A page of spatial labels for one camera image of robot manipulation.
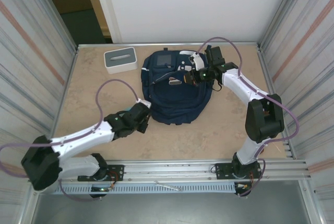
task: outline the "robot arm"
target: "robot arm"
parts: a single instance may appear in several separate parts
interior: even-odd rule
[[[208,46],[205,55],[208,67],[188,72],[184,76],[184,81],[196,85],[199,82],[217,80],[219,85],[230,88],[247,106],[245,129],[248,136],[232,160],[234,174],[243,177],[256,165],[258,151],[262,145],[284,130],[282,108],[258,93],[265,94],[278,102],[281,102],[281,98],[277,94],[269,95],[257,88],[243,74],[239,75],[238,67],[234,63],[225,62],[219,47]],[[192,54],[189,59],[195,65],[202,63],[198,53]],[[245,85],[240,77],[255,88],[256,92]]]
[[[129,111],[110,114],[103,119],[99,127],[96,125],[76,133],[52,138],[38,137],[34,144],[50,144],[48,147],[30,148],[21,161],[33,188],[37,191],[52,191],[57,187],[57,180],[74,176],[92,176],[101,180],[106,176],[108,166],[100,154],[87,157],[75,155],[93,146],[112,142],[126,137],[134,131],[144,133],[150,118],[151,103],[138,100]],[[89,131],[91,134],[75,141],[63,143],[66,140],[81,136]]]

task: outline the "beige tabletop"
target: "beige tabletop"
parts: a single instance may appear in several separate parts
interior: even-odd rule
[[[197,45],[165,46],[169,50],[197,50]],[[108,74],[103,54],[124,46],[81,48],[69,84],[67,96],[59,118],[56,136],[63,136],[95,124],[99,111],[95,104],[98,87],[112,78],[128,82],[140,98],[140,69],[144,59],[164,46],[136,46],[138,69]],[[261,65],[253,45],[238,46],[244,60],[243,74],[260,89],[267,90]],[[239,66],[235,50],[221,45],[227,62]],[[99,95],[104,116],[116,113],[135,103],[131,91],[119,82],[106,85]],[[145,134],[134,132],[126,138],[98,145],[81,155],[99,152],[104,159],[218,159],[232,158],[246,138],[246,106],[228,88],[212,92],[210,101],[200,116],[191,124],[165,125],[150,119]],[[282,143],[269,144],[261,155],[265,158],[285,158]]]

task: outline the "doorway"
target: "doorway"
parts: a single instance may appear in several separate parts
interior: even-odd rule
[[[76,45],[112,43],[99,0],[52,0]]]

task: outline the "navy blue backpack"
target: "navy blue backpack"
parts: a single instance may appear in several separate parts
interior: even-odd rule
[[[192,86],[184,82],[186,72],[195,69],[189,60],[194,51],[154,52],[141,69],[142,92],[152,103],[153,119],[165,124],[181,125],[195,120],[210,100],[213,82]],[[207,66],[206,57],[200,54]]]

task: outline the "corrugated metal wall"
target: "corrugated metal wall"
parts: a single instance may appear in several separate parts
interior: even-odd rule
[[[48,0],[0,0],[0,145],[49,134],[75,46]],[[26,149],[4,149],[1,161],[22,172]],[[14,223],[27,180],[0,172],[0,223]]]
[[[276,92],[301,124],[291,141],[295,155],[306,159],[334,223],[334,0],[289,0],[261,47]],[[293,133],[293,120],[285,119]]]

